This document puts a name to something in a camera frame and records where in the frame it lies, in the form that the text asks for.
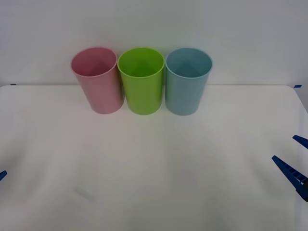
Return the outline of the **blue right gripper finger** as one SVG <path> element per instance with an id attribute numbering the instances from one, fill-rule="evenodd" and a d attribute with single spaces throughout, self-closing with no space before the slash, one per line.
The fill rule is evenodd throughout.
<path id="1" fill-rule="evenodd" d="M 304 201 L 308 201 L 308 178 L 282 161 L 277 156 L 273 156 L 272 160 L 276 164 L 276 166 L 280 169 L 280 171 L 285 175 L 285 177 L 290 181 L 290 183 L 294 186 L 296 192 L 300 195 L 300 197 Z"/>
<path id="2" fill-rule="evenodd" d="M 308 139 L 300 137 L 298 135 L 294 135 L 293 139 L 295 141 L 297 141 L 298 143 L 300 143 L 302 146 L 304 146 L 305 148 L 308 148 Z"/>

